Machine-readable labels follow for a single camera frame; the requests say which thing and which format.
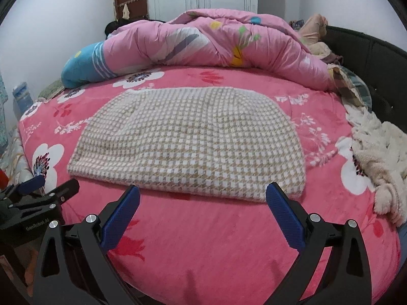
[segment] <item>pink bedsheet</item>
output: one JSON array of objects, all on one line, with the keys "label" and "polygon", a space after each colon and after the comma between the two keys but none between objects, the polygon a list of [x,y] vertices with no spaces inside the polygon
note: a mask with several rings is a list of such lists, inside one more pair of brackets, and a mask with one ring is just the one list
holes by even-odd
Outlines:
[{"label": "pink bedsheet", "polygon": [[[181,86],[252,89],[280,104],[295,123],[306,156],[300,201],[326,221],[358,222],[377,300],[396,275],[399,239],[385,217],[373,213],[372,185],[353,161],[351,126],[333,93],[257,69],[200,67],[162,67],[75,89],[34,104],[20,122],[25,154],[34,173],[46,174],[46,191],[70,178],[66,166],[87,119],[111,98],[127,88]],[[98,214],[125,189],[81,178],[79,183],[79,193],[63,205],[67,223]],[[263,304],[297,256],[265,204],[141,193],[141,204],[109,257],[125,281],[165,304]],[[327,250],[304,296],[315,291],[328,256]]]}]

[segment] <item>teal curtain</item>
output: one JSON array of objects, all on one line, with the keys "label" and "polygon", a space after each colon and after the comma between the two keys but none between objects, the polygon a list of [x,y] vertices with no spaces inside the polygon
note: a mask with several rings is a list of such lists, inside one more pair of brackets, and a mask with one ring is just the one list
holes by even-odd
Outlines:
[{"label": "teal curtain", "polygon": [[6,91],[6,87],[4,86],[3,78],[1,77],[0,72],[0,154],[2,154],[9,141],[7,139],[7,131],[6,131],[6,118],[4,114],[4,103],[7,102],[9,99]]}]

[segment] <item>blue dot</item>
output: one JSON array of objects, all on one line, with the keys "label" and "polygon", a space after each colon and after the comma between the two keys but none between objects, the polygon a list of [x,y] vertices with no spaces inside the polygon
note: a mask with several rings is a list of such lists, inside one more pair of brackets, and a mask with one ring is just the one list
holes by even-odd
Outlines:
[{"label": "blue dot", "polygon": [[254,16],[254,17],[252,17],[252,18],[250,19],[250,22],[251,22],[252,24],[258,24],[258,25],[260,25],[260,24],[261,24],[261,18],[260,18],[260,17],[257,17],[257,16]]}]

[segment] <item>plastic bottle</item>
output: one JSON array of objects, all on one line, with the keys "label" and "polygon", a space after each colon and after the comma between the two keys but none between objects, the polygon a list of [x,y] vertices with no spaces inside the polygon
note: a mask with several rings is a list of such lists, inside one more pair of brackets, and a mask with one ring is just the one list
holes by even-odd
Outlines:
[{"label": "plastic bottle", "polygon": [[22,82],[19,86],[13,88],[13,96],[16,99],[21,114],[26,112],[28,108],[34,104],[26,82]]}]

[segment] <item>blue fabric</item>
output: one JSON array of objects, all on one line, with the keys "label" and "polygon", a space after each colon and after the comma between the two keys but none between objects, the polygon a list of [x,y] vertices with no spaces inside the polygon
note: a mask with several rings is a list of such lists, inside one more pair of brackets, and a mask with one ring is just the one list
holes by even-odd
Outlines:
[{"label": "blue fabric", "polygon": [[0,154],[4,152],[9,143],[7,139],[6,118],[4,113],[4,103],[7,102],[8,99],[9,96],[7,95],[6,87],[0,72]]},{"label": "blue fabric", "polygon": [[66,88],[77,88],[90,82],[117,77],[106,65],[103,43],[93,43],[83,48],[66,62],[61,74]]},{"label": "blue fabric", "polygon": [[397,228],[398,237],[400,238],[400,247],[401,247],[401,258],[398,270],[403,266],[404,262],[407,259],[407,223],[401,225]]}]

